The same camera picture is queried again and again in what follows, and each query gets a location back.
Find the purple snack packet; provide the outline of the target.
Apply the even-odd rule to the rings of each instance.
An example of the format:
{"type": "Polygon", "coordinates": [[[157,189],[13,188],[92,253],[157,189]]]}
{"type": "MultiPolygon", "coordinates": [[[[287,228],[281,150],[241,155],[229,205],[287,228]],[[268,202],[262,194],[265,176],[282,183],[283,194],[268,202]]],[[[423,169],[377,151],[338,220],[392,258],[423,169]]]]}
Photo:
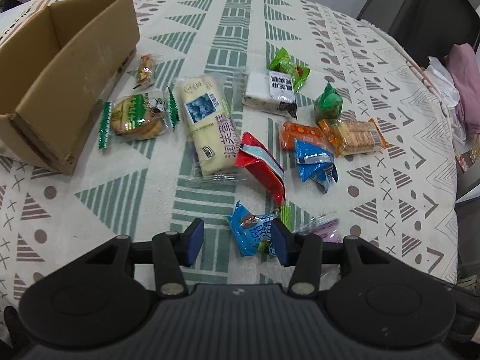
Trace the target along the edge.
{"type": "Polygon", "coordinates": [[[314,234],[319,236],[323,242],[339,243],[342,238],[339,230],[339,219],[334,216],[322,215],[313,217],[306,224],[303,224],[295,233],[301,235],[314,234]]]}

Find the blue candy snack packet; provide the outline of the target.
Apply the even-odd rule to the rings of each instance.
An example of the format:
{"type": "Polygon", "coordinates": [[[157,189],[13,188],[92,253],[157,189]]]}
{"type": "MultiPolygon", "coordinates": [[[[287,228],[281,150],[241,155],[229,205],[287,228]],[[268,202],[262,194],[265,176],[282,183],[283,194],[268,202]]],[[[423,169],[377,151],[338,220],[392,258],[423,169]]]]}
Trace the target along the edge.
{"type": "Polygon", "coordinates": [[[225,219],[242,257],[256,254],[276,255],[271,241],[272,221],[276,217],[275,213],[253,214],[240,202],[236,202],[233,213],[227,215],[225,219]]]}

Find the blue foil snack packet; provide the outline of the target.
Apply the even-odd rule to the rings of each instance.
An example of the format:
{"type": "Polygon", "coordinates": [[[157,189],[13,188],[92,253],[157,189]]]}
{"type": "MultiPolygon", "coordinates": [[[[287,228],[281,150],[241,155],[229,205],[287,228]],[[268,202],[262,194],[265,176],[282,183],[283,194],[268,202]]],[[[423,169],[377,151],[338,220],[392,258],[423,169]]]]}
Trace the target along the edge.
{"type": "Polygon", "coordinates": [[[295,139],[295,162],[302,182],[314,181],[326,194],[334,181],[338,182],[335,156],[329,150],[295,139]]]}

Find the red snack packet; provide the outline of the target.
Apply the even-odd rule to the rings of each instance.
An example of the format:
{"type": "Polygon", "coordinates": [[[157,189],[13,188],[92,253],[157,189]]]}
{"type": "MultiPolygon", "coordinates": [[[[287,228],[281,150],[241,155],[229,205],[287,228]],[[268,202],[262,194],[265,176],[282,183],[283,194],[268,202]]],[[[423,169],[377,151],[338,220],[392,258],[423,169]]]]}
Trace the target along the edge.
{"type": "Polygon", "coordinates": [[[248,132],[241,136],[235,166],[250,172],[269,192],[275,203],[283,205],[286,199],[284,169],[267,148],[248,132]]]}

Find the orange snack packet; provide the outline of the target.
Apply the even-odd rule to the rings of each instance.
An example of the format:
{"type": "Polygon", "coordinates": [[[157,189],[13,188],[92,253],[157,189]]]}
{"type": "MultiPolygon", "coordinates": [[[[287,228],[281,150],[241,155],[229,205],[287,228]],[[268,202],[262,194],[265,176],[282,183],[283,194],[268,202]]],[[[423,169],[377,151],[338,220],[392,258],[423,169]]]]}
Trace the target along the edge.
{"type": "Polygon", "coordinates": [[[280,147],[283,150],[294,150],[295,140],[319,146],[327,149],[326,141],[318,127],[311,127],[286,121],[280,127],[280,147]]]}

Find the orange cracker packet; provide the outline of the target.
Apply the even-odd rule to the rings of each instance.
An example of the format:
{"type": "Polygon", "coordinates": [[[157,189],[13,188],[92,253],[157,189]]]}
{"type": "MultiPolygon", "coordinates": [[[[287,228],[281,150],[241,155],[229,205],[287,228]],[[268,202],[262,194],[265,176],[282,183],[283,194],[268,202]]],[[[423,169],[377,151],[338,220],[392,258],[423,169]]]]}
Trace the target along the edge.
{"type": "Polygon", "coordinates": [[[317,125],[337,157],[372,153],[388,146],[374,118],[368,121],[322,119],[317,125]]]}

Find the green round biscuit packet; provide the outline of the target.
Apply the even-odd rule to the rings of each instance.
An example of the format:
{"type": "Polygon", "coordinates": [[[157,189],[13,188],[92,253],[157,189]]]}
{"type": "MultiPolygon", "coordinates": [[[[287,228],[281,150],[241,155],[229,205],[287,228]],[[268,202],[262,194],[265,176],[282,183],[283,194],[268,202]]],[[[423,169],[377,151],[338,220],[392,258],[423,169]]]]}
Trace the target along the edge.
{"type": "Polygon", "coordinates": [[[180,117],[171,88],[131,94],[105,102],[100,116],[97,147],[112,141],[147,141],[175,130],[180,117]]]}

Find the dark green snack packet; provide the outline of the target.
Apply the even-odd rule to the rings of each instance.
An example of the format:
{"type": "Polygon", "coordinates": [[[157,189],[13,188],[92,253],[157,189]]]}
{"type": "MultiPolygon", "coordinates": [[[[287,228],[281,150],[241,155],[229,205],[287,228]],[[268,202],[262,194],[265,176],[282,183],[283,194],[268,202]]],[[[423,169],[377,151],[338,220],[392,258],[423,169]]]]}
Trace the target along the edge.
{"type": "Polygon", "coordinates": [[[316,122],[323,119],[340,119],[343,109],[343,98],[336,89],[328,82],[324,92],[314,102],[316,122]]]}

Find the patterned white bed cover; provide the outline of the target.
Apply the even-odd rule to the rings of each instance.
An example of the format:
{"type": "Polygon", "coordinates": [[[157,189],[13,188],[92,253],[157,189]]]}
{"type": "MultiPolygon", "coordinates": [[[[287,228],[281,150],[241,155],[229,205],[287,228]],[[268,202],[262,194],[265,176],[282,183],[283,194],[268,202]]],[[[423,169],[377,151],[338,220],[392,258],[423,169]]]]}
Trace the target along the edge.
{"type": "MultiPolygon", "coordinates": [[[[34,0],[1,15],[10,38],[30,16],[64,0],[34,0]]],[[[202,76],[220,80],[226,115],[211,121],[220,149],[250,133],[284,171],[291,223],[335,213],[342,235],[359,236],[416,269],[457,278],[456,161],[447,110],[437,90],[400,46],[378,29],[305,0],[133,0],[137,52],[154,58],[153,91],[168,95],[202,76]],[[338,181],[322,192],[300,180],[295,155],[281,148],[284,119],[245,106],[248,71],[265,71],[287,51],[308,68],[297,96],[302,125],[314,125],[326,86],[343,98],[345,120],[374,119],[383,150],[338,158],[338,181]]],[[[187,284],[280,283],[290,271],[267,254],[244,258],[227,216],[241,203],[274,211],[272,195],[249,172],[203,180],[188,122],[212,101],[181,106],[174,129],[146,141],[113,136],[98,148],[92,131],[72,175],[1,159],[1,305],[113,236],[147,241],[155,233],[205,223],[202,250],[187,284]]]]}

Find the black white cake packet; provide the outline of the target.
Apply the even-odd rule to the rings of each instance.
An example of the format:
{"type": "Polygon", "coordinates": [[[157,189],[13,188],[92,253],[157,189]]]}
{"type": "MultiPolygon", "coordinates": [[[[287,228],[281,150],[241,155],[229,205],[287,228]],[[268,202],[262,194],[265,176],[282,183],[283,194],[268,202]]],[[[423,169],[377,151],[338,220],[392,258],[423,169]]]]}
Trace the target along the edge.
{"type": "Polygon", "coordinates": [[[247,73],[242,104],[277,116],[297,119],[292,77],[283,72],[253,70],[247,73]]]}

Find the small yellow candy packet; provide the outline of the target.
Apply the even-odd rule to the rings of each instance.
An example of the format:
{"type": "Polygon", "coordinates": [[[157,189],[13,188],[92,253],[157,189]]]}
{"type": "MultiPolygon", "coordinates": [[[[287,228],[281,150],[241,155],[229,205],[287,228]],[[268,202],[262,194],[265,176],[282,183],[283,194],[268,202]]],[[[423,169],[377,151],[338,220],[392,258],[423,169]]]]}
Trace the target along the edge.
{"type": "Polygon", "coordinates": [[[133,89],[146,89],[155,82],[155,59],[153,55],[142,55],[136,73],[136,84],[133,89]]]}

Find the light green snack packet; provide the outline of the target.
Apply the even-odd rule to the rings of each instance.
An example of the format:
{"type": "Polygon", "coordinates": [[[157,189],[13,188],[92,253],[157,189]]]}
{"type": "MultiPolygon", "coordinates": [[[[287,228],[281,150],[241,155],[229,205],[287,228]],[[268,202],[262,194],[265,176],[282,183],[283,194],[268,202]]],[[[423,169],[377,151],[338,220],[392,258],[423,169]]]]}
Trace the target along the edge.
{"type": "Polygon", "coordinates": [[[268,65],[268,69],[290,75],[295,93],[298,93],[306,84],[310,74],[310,68],[295,63],[285,48],[276,52],[268,65]]]}

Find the white crumpled cloth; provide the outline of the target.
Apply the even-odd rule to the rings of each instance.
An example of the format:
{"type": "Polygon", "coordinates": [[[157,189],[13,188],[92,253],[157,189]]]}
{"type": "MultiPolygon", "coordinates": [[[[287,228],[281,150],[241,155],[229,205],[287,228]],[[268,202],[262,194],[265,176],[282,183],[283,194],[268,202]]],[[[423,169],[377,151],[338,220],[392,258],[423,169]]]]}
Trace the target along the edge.
{"type": "Polygon", "coordinates": [[[436,57],[429,57],[429,66],[425,70],[425,74],[439,92],[444,105],[448,108],[452,120],[454,138],[460,144],[465,144],[467,140],[465,127],[456,114],[456,106],[459,104],[461,96],[454,84],[452,75],[436,57]]]}

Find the brown cardboard box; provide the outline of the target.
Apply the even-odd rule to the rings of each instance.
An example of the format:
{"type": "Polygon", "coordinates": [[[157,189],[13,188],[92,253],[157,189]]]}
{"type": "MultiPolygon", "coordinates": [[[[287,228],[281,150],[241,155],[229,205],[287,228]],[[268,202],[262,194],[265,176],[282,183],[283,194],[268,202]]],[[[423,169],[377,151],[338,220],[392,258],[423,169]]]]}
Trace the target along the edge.
{"type": "Polygon", "coordinates": [[[64,0],[1,43],[1,155],[71,174],[135,54],[134,0],[64,0]]]}

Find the pink pillow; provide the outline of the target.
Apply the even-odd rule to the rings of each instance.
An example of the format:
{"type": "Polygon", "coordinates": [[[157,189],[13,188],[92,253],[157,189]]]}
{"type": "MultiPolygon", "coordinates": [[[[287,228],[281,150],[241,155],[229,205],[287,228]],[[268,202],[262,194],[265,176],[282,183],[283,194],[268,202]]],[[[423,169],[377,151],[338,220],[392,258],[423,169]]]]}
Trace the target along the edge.
{"type": "Polygon", "coordinates": [[[466,133],[476,138],[479,135],[479,66],[469,43],[453,45],[447,57],[447,69],[459,92],[460,100],[456,114],[465,126],[466,133]]]}

